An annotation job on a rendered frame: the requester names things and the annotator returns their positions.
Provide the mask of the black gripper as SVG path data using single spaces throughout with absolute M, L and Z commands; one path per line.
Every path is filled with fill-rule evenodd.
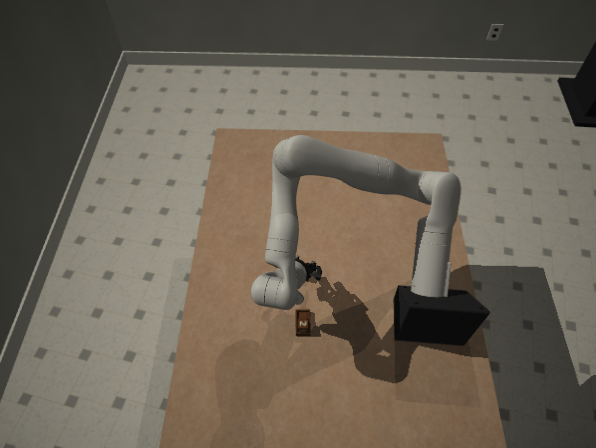
M 308 278 L 310 278 L 311 276 L 314 276 L 314 278 L 316 278 L 316 280 L 320 281 L 321 275 L 322 275 L 322 270 L 321 270 L 320 266 L 316 266 L 315 261 L 312 261 L 311 263 L 305 263 L 299 259 L 299 256 L 296 256 L 295 261 L 301 263 L 304 266 L 306 273 L 307 273 L 306 280 Z

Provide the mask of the brown wooden tray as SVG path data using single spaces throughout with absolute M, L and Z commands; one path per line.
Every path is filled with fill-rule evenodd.
M 308 319 L 308 332 L 298 332 L 298 319 Z M 296 309 L 296 336 L 310 336 L 310 309 Z

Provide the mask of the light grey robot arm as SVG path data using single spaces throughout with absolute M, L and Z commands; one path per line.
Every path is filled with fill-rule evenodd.
M 251 287 L 253 301 L 289 310 L 304 296 L 304 266 L 295 261 L 299 237 L 296 195 L 301 176 L 331 177 L 367 192 L 402 195 L 431 205 L 419 219 L 411 291 L 427 297 L 447 297 L 450 248 L 457 220 L 461 184 L 450 172 L 407 169 L 373 154 L 333 146 L 306 135 L 279 142 L 272 157 L 272 206 L 266 263 L 278 268 L 258 276 Z

